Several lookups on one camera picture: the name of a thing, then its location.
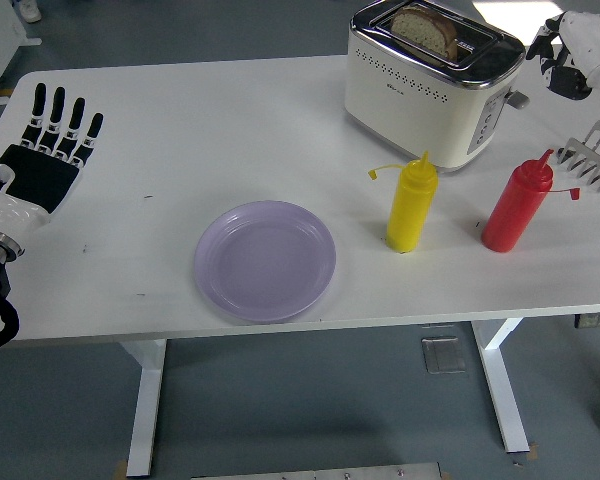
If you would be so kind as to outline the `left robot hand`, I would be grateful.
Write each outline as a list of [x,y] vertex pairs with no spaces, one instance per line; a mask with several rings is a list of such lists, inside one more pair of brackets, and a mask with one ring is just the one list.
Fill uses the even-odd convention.
[[0,156],[0,232],[17,239],[49,222],[91,156],[104,116],[82,127],[85,99],[75,100],[66,125],[65,89],[58,87],[46,114],[47,89],[36,86],[31,118],[20,140]]

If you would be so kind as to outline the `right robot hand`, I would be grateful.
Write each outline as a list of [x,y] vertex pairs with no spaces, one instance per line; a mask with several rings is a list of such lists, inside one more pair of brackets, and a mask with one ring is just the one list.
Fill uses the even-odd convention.
[[600,92],[600,14],[567,11],[538,30],[526,58],[539,59],[547,88],[571,100]]

